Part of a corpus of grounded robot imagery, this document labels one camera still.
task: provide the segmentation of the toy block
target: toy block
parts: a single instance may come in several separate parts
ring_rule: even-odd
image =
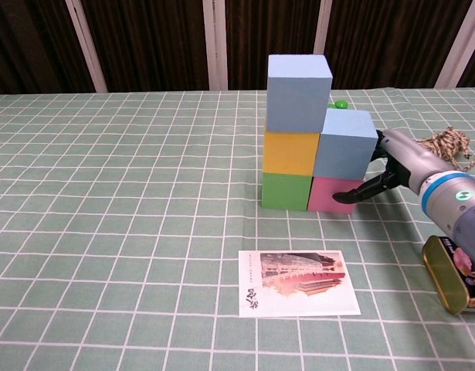
[[[333,195],[337,192],[348,192],[359,187],[362,183],[362,180],[315,177],[313,178],[307,209],[321,213],[352,214],[355,210],[355,204],[338,203],[333,199]]]
[[[263,173],[261,206],[306,211],[312,180],[311,176]]]
[[[263,172],[313,176],[320,135],[265,130]]]
[[[314,176],[363,179],[377,141],[369,112],[327,109]]]
[[[270,55],[266,115],[271,131],[321,133],[333,76],[322,55]]]

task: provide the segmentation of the light blue cube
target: light blue cube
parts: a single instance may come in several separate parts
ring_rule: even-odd
[[[367,111],[327,109],[314,176],[362,180],[378,141]]]
[[[317,54],[270,55],[266,97],[269,131],[320,133],[333,76]]]

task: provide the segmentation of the table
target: table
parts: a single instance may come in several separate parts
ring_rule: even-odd
[[[475,89],[331,99],[475,145]],[[265,122],[266,91],[0,96],[0,370],[475,370],[475,314],[439,303],[417,197],[261,209]],[[239,318],[256,249],[341,250],[361,315]]]

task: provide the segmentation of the rope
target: rope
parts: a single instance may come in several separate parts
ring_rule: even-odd
[[[450,161],[455,170],[467,172],[475,166],[475,158],[463,168],[457,164],[455,157],[461,152],[466,159],[470,158],[470,139],[462,131],[456,131],[451,126],[441,133],[433,134],[431,138],[420,139],[417,142],[444,161]]]

